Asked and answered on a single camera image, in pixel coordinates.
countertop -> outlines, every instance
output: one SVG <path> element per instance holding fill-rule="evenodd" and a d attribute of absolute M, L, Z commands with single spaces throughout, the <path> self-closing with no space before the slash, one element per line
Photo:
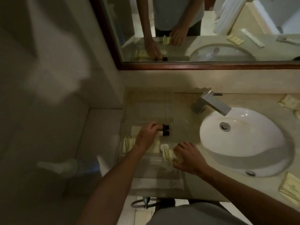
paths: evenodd
<path fill-rule="evenodd" d="M 240 32 L 236 34 L 244 42 L 239 47 L 250 52 L 257 61 L 291 61 L 295 57 L 300 56 L 300 46 L 291 45 L 285 42 L 276 42 L 279 35 L 259 34 L 255 35 L 260 41 L 265 44 L 265 47 L 259 48 L 252 40 Z M 300 40 L 300 34 L 285 34 L 285 36 Z M 182 46 L 163 45 L 162 37 L 155 37 L 160 50 L 167 52 L 167 57 L 170 62 L 176 61 L 189 61 L 190 55 L 199 47 L 209 44 L 231 44 L 234 43 L 227 40 L 228 36 L 194 36 L 186 37 Z M 144 39 L 134 38 L 125 44 L 122 48 L 124 59 L 123 61 L 147 61 L 154 62 L 153 60 L 133 60 L 133 54 L 136 49 L 144 49 Z"/>
<path fill-rule="evenodd" d="M 205 149 L 200 141 L 199 129 L 203 119 L 213 111 L 207 107 L 201 115 L 197 115 L 190 108 L 192 103 L 200 94 L 182 94 L 182 93 L 159 93 L 159 92 L 129 92 L 126 101 L 125 118 L 129 119 L 147 119 L 166 115 L 173 118 L 173 140 L 181 142 L 183 140 L 196 144 L 205 160 L 210 166 L 219 170 L 223 174 L 231 177 L 245 185 L 257 189 L 284 204 L 290 205 L 300 211 L 292 202 L 285 199 L 279 192 L 278 187 L 282 182 L 287 171 L 300 178 L 300 120 L 297 119 L 291 111 L 288 111 L 278 105 L 278 102 L 285 96 L 283 94 L 224 94 L 218 97 L 231 107 L 244 107 L 255 110 L 269 119 L 271 119 L 284 133 L 289 136 L 287 141 L 294 145 L 295 158 L 292 164 L 283 172 L 273 177 L 255 178 L 237 174 L 228 168 L 217 163 Z M 147 109 L 131 109 L 137 103 L 149 103 Z M 182 173 L 184 181 L 184 190 L 157 190 L 140 189 L 131 190 L 130 194 L 137 196 L 151 197 L 174 197 L 184 199 L 205 199 L 216 201 L 227 201 L 216 189 L 198 178 L 197 176 Z"/>

red-brown wooden frame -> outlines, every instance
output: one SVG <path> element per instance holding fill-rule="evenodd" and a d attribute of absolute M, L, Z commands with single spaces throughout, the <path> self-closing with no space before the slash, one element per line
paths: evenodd
<path fill-rule="evenodd" d="M 118 70 L 275 70 L 300 69 L 300 62 L 267 61 L 267 62 L 217 62 L 217 63 L 137 63 L 123 62 L 114 39 L 104 6 L 100 0 L 90 0 L 98 24 L 102 30 L 107 46 Z"/>

gray shirt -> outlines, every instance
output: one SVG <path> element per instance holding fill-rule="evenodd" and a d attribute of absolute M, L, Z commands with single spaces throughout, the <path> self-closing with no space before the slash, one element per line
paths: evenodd
<path fill-rule="evenodd" d="M 195 203 L 161 209 L 147 225 L 247 225 L 224 209 L 209 203 Z"/>
<path fill-rule="evenodd" d="M 169 31 L 178 23 L 190 0 L 153 0 L 154 25 L 159 30 Z M 204 2 L 190 26 L 204 16 Z"/>

hand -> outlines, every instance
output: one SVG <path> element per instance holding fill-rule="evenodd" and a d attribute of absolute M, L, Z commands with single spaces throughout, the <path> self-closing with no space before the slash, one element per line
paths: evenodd
<path fill-rule="evenodd" d="M 174 168 L 188 172 L 190 174 L 203 176 L 211 167 L 207 164 L 201 152 L 193 143 L 179 143 L 174 148 L 183 159 L 183 163 L 178 164 L 174 161 Z"/>
<path fill-rule="evenodd" d="M 144 42 L 145 42 L 146 51 L 151 58 L 153 59 L 163 58 L 157 43 L 153 40 L 152 37 L 149 37 L 148 39 L 144 38 Z"/>
<path fill-rule="evenodd" d="M 170 33 L 171 41 L 170 44 L 173 46 L 180 46 L 184 42 L 188 34 L 188 26 L 176 25 Z"/>
<path fill-rule="evenodd" d="M 135 145 L 144 151 L 147 151 L 149 147 L 154 143 L 154 138 L 157 131 L 157 123 L 155 121 L 150 122 L 148 125 L 144 125 L 135 141 Z"/>

chrome faucet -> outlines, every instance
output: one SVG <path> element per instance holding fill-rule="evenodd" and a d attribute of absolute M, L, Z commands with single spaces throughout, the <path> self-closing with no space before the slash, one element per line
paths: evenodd
<path fill-rule="evenodd" d="M 197 114 L 201 114 L 205 110 L 204 106 L 208 105 L 211 108 L 218 111 L 223 116 L 226 116 L 230 112 L 231 107 L 228 106 L 226 103 L 215 98 L 214 95 L 222 94 L 214 93 L 212 90 L 203 93 L 203 95 L 200 98 L 198 98 L 196 102 L 193 103 L 192 110 Z"/>

